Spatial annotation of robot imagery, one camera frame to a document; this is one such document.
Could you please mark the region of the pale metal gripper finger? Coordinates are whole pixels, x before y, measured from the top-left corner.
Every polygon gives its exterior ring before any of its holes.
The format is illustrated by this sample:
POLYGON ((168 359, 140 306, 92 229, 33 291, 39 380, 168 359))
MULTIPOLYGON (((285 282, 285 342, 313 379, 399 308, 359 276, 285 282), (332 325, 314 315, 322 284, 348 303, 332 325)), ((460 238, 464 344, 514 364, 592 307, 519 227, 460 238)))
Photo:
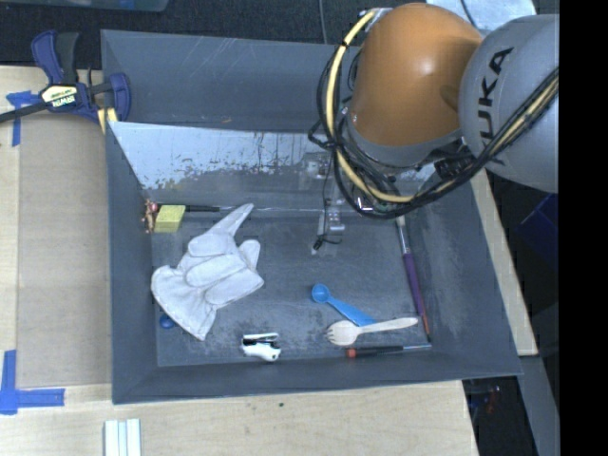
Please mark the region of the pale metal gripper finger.
POLYGON ((311 248, 311 254, 316 255, 327 242, 327 213, 323 211, 319 215, 316 237, 311 248))
POLYGON ((342 242, 346 226, 342 220, 339 208, 331 208, 327 213, 327 251, 335 255, 338 245, 342 242))

